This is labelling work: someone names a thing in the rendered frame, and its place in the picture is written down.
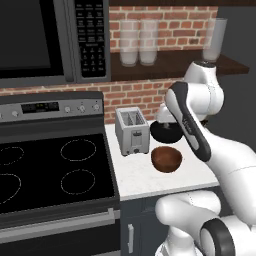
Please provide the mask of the black bowl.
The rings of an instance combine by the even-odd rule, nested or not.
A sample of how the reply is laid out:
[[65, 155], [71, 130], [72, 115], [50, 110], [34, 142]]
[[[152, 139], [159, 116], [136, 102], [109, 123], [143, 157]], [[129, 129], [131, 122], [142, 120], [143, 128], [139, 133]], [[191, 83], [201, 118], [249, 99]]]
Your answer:
[[183, 132], [177, 123], [159, 123], [154, 121], [150, 125], [151, 136], [158, 142], [172, 144], [178, 142]]

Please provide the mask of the brown wooden bowl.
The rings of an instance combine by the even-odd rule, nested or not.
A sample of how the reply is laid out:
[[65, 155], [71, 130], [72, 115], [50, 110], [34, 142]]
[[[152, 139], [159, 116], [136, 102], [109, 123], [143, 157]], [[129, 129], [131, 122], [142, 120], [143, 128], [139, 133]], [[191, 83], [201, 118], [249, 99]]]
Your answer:
[[151, 162], [162, 173], [175, 172], [181, 165], [182, 154], [173, 147], [156, 147], [151, 152]]

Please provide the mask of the clear glass jar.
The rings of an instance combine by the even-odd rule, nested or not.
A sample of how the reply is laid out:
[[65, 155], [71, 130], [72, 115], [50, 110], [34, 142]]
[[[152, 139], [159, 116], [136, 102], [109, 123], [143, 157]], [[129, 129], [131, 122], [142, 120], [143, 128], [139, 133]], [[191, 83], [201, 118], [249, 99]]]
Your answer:
[[133, 67], [137, 63], [138, 26], [137, 20], [120, 21], [120, 61], [125, 67]]
[[220, 56], [224, 40], [227, 20], [224, 18], [212, 18], [208, 20], [205, 42], [203, 46], [203, 59], [208, 62], [216, 62]]
[[158, 21], [142, 19], [140, 21], [139, 58], [144, 66], [152, 66], [157, 59]]

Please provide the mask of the dark wooden wall shelf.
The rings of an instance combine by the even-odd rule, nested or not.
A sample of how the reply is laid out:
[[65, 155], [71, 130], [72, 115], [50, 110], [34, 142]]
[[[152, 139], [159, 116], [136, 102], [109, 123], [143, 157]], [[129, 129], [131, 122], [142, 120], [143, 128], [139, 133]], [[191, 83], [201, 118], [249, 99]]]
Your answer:
[[[151, 80], [183, 77], [194, 60], [202, 59], [201, 50], [159, 51], [153, 66], [143, 66], [137, 62], [134, 67], [124, 67], [120, 54], [111, 54], [111, 81]], [[247, 74], [249, 68], [224, 55], [216, 62], [217, 75]]]

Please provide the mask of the black and grey microwave oven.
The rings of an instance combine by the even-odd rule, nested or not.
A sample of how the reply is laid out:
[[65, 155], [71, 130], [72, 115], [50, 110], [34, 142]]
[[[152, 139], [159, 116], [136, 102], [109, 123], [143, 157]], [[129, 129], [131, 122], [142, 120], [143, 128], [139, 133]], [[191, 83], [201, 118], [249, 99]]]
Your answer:
[[0, 0], [0, 88], [110, 80], [109, 0]]

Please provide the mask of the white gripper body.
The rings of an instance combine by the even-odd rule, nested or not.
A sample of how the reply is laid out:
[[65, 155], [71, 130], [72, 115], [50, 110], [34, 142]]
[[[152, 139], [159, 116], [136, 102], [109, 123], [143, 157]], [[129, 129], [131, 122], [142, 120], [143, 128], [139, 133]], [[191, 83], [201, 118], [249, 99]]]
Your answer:
[[166, 107], [164, 103], [161, 103], [158, 111], [155, 114], [155, 119], [159, 123], [175, 123], [176, 120]]

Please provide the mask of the black and steel stove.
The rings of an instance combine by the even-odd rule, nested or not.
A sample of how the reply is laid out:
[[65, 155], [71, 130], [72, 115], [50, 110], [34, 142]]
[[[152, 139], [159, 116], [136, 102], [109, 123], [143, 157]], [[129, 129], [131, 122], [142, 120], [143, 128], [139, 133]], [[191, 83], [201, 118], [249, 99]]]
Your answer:
[[[120, 197], [102, 93], [0, 97], [0, 229], [109, 208], [120, 211]], [[112, 225], [3, 243], [0, 256], [121, 256], [120, 217]]]

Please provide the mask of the silver toaster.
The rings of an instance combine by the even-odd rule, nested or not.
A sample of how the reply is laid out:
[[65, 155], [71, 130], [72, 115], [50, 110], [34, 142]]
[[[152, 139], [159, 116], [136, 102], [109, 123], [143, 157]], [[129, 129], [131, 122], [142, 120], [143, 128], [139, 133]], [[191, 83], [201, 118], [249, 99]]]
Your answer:
[[150, 129], [139, 107], [115, 110], [115, 134], [123, 156], [149, 152]]

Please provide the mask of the dark grey cabinet door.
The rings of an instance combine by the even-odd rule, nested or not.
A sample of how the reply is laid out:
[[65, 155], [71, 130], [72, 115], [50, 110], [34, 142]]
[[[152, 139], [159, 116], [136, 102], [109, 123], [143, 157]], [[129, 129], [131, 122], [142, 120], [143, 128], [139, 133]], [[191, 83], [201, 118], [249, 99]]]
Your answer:
[[[166, 239], [168, 227], [155, 214], [159, 196], [121, 202], [121, 256], [155, 256], [157, 248]], [[128, 252], [128, 224], [134, 226], [134, 249]]]

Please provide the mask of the dark wooden upper cabinet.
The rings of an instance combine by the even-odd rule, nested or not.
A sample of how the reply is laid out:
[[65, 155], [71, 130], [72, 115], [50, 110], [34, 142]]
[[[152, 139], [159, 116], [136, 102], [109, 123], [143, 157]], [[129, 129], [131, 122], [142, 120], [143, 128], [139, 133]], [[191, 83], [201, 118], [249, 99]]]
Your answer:
[[256, 0], [109, 0], [109, 6], [256, 6]]

